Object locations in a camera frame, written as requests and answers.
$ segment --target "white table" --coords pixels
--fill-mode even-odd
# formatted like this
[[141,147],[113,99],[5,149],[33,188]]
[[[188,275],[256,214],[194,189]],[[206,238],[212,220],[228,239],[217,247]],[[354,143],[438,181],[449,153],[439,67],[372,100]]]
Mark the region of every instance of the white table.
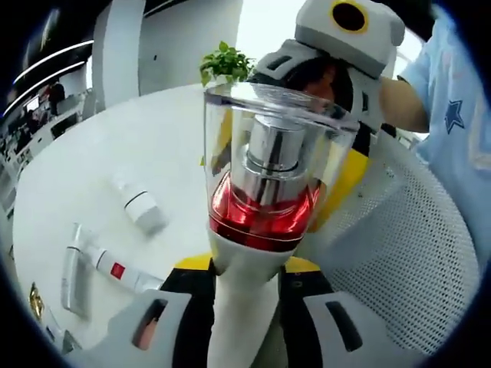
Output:
[[[13,236],[22,296],[27,300],[35,281],[58,323],[83,347],[95,345],[109,319],[134,295],[93,272],[90,320],[61,307],[61,269],[74,222],[97,233],[100,244],[122,261],[165,279],[180,259],[209,251],[202,155],[203,88],[198,85],[127,101],[55,140],[27,166],[18,184]],[[129,220],[110,184],[111,175],[128,168],[169,219],[151,240]],[[261,308],[270,312],[249,316],[259,324],[252,334],[258,329],[265,334],[276,301],[277,295],[268,296]]]

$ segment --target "chair backrest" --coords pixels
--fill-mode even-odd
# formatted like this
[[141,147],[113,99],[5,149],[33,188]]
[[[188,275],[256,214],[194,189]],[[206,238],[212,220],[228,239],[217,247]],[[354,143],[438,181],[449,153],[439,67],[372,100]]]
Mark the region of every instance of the chair backrest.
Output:
[[479,285],[476,253],[452,199],[414,154],[380,132],[371,158],[362,183],[298,255],[383,317],[393,341],[429,354]]

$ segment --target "white bottle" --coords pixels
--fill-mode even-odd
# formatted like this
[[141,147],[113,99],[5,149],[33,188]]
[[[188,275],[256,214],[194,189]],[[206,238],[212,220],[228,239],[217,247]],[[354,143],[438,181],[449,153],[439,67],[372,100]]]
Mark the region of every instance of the white bottle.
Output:
[[130,291],[140,294],[148,289],[159,290],[163,284],[163,280],[123,264],[106,249],[95,244],[87,245],[83,253],[84,259],[98,272]]
[[115,175],[112,181],[120,193],[124,210],[143,233],[151,236],[164,227],[163,213],[145,187],[121,174]]

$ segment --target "small white bottle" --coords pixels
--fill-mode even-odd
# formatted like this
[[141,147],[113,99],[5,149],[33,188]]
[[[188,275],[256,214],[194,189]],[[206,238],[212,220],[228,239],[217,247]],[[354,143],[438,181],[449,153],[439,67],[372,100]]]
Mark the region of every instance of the small white bottle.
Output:
[[141,184],[121,174],[113,177],[113,184],[120,193],[124,210],[146,235],[154,235],[164,227],[162,211]]

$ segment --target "green plant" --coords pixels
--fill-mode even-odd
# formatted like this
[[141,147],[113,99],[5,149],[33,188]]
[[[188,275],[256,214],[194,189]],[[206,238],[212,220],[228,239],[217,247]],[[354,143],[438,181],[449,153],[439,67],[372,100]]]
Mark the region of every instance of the green plant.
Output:
[[245,81],[252,70],[252,59],[221,41],[218,50],[203,57],[199,66],[201,84],[206,86],[212,78],[224,75],[227,82]]

